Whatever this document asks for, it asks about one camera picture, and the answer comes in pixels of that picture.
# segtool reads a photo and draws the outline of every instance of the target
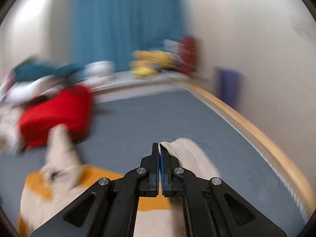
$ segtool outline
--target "curtain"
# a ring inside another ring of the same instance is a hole
[[[134,50],[162,50],[184,35],[180,0],[73,0],[74,60],[128,70]]]

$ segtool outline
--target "dark red object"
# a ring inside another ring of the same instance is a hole
[[[191,75],[195,71],[198,62],[197,40],[193,37],[183,37],[180,40],[180,57],[182,62],[178,66],[178,71],[185,75]]]
[[[26,148],[46,144],[49,130],[59,124],[68,127],[73,140],[82,138],[89,128],[92,104],[88,88],[75,85],[47,102],[30,107],[19,122]]]

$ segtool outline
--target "triangular cutout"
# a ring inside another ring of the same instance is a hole
[[[255,220],[255,215],[245,208],[239,201],[235,200],[231,195],[225,193],[224,197],[230,208],[230,211],[233,214],[236,225],[243,226]]]
[[[77,207],[69,211],[64,215],[64,221],[76,226],[82,227],[89,210],[94,202],[95,195],[90,194],[83,202],[81,202]]]

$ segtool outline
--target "silver screw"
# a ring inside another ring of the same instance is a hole
[[[184,169],[181,167],[177,167],[174,169],[174,172],[178,175],[182,174],[184,172]]]
[[[146,173],[146,169],[143,168],[143,167],[139,167],[139,168],[136,170],[136,172],[137,172],[138,174],[142,175],[142,174]]]
[[[109,183],[109,180],[107,178],[101,178],[99,180],[100,185],[107,185]]]
[[[212,179],[212,183],[214,185],[220,185],[222,183],[222,180],[220,180],[219,178],[215,177]]]

